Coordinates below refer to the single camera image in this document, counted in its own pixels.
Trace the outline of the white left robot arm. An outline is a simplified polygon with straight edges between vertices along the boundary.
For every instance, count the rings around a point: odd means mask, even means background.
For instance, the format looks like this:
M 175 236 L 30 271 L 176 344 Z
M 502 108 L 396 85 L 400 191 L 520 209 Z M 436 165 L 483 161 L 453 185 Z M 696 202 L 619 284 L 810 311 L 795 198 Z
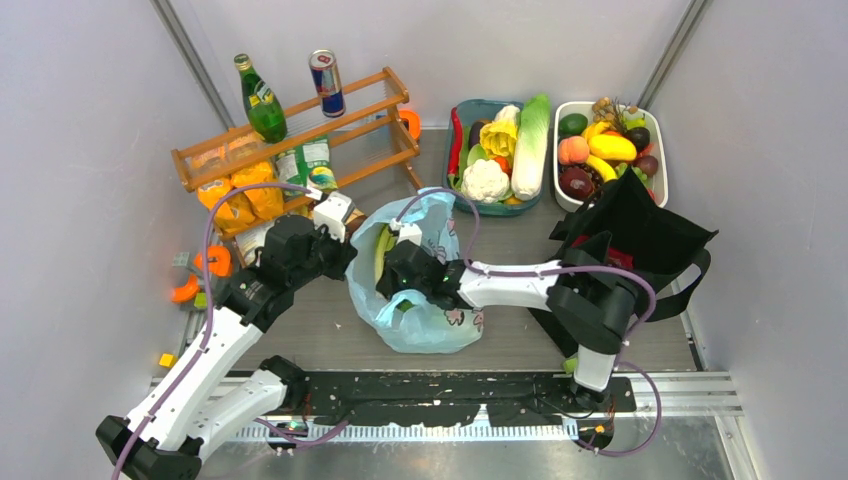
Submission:
M 343 220 L 279 218 L 254 261 L 218 282 L 207 323 L 186 355 L 126 416 L 109 415 L 97 427 L 113 476 L 194 479 L 241 427 L 275 409 L 298 412 L 308 395 L 307 375 L 279 355 L 263 360 L 242 386 L 215 402 L 208 398 L 293 305 L 299 289 L 319 277 L 343 279 L 356 254 Z

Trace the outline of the black tote bag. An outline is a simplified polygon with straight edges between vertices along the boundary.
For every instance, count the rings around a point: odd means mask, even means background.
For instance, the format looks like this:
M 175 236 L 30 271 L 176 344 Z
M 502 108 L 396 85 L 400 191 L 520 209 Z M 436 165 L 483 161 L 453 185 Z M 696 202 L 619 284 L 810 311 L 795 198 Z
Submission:
M 699 269 L 696 279 L 678 294 L 659 299 L 648 320 L 656 322 L 685 311 L 709 269 L 706 245 L 717 233 L 659 207 L 632 172 L 604 184 L 591 200 L 591 207 L 579 207 L 554 226 L 549 238 L 561 243 L 556 254 L 608 232 L 612 264 L 639 274 L 655 292 L 694 265 Z

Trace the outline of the light blue plastic bag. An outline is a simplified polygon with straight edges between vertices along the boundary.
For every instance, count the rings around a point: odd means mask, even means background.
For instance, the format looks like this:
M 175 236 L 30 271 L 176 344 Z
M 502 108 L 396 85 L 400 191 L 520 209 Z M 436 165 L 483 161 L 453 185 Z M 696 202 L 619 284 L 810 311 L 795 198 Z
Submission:
M 376 241 L 384 224 L 398 214 L 405 222 L 422 230 L 422 247 L 442 262 L 460 258 L 460 243 L 454 231 L 453 205 L 456 197 L 436 193 L 413 202 L 410 197 L 378 208 L 352 235 L 357 256 L 346 270 L 350 297 L 358 316 L 390 348 L 406 354 L 450 354 L 482 337 L 484 315 L 480 309 L 445 311 L 429 303 L 417 291 L 399 292 L 385 298 L 376 289 L 374 278 Z M 415 307 L 407 312 L 395 309 L 403 300 Z

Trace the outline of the red chili pepper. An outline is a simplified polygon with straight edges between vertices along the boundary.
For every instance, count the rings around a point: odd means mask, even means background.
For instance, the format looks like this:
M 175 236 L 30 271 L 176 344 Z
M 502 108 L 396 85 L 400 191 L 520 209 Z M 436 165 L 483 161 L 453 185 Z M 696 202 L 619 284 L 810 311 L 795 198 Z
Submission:
M 458 107 L 451 109 L 451 126 L 453 131 L 452 144 L 447 168 L 447 178 L 453 182 L 459 170 L 460 153 L 463 147 L 463 126 L 458 115 Z

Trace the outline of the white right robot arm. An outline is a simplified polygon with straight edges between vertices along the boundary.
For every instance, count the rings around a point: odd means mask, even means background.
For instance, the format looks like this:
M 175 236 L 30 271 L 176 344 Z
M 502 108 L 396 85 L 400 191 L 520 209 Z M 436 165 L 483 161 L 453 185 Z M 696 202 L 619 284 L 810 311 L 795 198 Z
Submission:
M 566 248 L 559 258 L 535 265 L 440 261 L 404 240 L 383 256 L 376 289 L 390 298 L 414 290 L 443 310 L 513 306 L 538 310 L 577 344 L 569 397 L 584 410 L 599 410 L 611 395 L 610 379 L 641 299 L 643 316 L 656 307 L 656 292 L 642 276 L 605 264 L 607 244 Z

